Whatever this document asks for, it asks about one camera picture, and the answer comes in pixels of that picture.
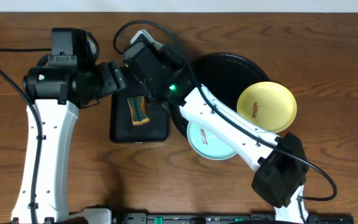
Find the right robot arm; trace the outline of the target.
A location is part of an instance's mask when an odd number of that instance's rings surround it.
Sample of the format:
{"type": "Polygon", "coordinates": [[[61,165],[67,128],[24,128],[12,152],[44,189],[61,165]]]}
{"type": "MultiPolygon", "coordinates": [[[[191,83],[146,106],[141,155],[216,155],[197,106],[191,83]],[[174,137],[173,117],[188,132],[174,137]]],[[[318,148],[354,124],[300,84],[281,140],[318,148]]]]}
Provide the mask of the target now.
{"type": "Polygon", "coordinates": [[[146,30],[133,36],[123,59],[148,99],[206,128],[245,160],[255,172],[252,188],[274,206],[276,220],[307,221],[303,185],[308,166],[296,136],[281,138],[241,118],[198,82],[178,50],[157,42],[146,30]]]}

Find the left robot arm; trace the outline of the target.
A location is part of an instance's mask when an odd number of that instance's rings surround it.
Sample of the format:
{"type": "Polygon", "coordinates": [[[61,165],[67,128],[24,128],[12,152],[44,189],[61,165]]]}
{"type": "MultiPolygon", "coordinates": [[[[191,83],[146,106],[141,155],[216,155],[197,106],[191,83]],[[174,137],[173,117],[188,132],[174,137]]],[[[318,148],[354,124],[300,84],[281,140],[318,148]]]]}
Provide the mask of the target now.
{"type": "Polygon", "coordinates": [[[80,109],[125,88],[117,61],[96,64],[74,55],[46,55],[23,80],[29,96],[24,173],[11,223],[64,223],[70,143],[80,109]]]}

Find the yellow plate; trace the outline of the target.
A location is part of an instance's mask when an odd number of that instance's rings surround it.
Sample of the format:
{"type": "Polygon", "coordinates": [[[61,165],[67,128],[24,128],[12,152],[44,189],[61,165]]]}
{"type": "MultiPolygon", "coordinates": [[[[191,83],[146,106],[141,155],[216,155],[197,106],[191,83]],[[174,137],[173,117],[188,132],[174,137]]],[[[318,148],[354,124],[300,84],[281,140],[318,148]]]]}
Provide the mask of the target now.
{"type": "Polygon", "coordinates": [[[285,86],[276,82],[258,82],[241,93],[236,111],[252,124],[279,133],[294,121],[297,103],[285,86]]]}

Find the mint plate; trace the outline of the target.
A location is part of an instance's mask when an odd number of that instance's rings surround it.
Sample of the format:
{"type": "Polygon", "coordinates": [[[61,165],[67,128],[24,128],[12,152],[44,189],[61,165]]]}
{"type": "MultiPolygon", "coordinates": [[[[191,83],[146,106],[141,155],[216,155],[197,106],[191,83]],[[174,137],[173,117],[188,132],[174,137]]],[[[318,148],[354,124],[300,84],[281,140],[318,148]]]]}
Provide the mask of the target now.
{"type": "Polygon", "coordinates": [[[138,30],[136,34],[131,39],[131,45],[138,42],[143,42],[144,44],[151,45],[157,50],[160,50],[163,47],[163,44],[154,40],[154,38],[145,30],[138,30]]]}
{"type": "Polygon", "coordinates": [[[186,133],[191,147],[207,159],[221,161],[237,154],[224,141],[196,123],[189,122],[186,133]]]}

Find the orange green sponge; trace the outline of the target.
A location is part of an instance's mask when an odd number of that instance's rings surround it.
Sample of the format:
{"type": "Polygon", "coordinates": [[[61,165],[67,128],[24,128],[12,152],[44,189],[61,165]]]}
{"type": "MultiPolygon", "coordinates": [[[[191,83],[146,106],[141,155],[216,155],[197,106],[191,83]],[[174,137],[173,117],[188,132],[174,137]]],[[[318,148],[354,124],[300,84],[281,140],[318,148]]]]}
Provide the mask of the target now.
{"type": "Polygon", "coordinates": [[[127,99],[131,112],[131,120],[133,126],[140,126],[150,121],[146,110],[146,102],[144,96],[133,96],[127,99]]]}

